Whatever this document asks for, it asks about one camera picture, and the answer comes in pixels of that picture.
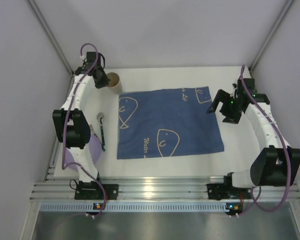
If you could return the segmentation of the beige paper cup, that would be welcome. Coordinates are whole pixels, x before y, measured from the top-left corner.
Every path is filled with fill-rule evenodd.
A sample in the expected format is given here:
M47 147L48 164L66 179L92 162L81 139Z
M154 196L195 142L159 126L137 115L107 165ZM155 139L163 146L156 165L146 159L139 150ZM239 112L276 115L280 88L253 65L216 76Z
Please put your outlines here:
M109 72L106 76L109 79L109 83L107 86L108 89L116 95L119 95L120 93L122 93L123 88L122 88L122 84L121 84L119 75L115 72Z

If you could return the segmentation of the blue fish placemat cloth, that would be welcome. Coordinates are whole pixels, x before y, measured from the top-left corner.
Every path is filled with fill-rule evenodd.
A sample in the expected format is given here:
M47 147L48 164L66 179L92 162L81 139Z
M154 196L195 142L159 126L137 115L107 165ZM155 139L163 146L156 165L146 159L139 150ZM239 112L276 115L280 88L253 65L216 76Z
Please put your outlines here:
M118 99L120 160L179 157L225 150L207 86L122 93Z

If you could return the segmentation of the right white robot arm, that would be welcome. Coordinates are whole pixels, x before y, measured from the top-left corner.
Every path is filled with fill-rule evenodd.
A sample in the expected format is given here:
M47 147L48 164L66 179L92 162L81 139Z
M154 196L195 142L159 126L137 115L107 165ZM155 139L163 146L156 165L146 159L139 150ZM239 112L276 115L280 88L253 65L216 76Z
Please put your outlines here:
M223 122L238 124L241 116L249 120L258 141L260 153L251 167L225 176L234 188L292 185L300 166L300 149L293 148L280 134L272 115L268 96L259 93L253 78L237 80L234 92L218 90L207 113L214 113L222 103Z

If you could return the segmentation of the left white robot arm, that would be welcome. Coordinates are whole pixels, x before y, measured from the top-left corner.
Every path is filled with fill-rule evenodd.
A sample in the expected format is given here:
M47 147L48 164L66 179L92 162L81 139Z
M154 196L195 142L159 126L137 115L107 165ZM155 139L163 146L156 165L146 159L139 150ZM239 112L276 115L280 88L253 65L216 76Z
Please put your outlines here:
M93 88L109 85L102 64L105 57L97 51L88 51L82 66L74 73L72 88L60 109L52 112L52 120L58 141L62 144L61 169L76 168L79 181L95 182L99 172L90 151L92 130L84 114Z

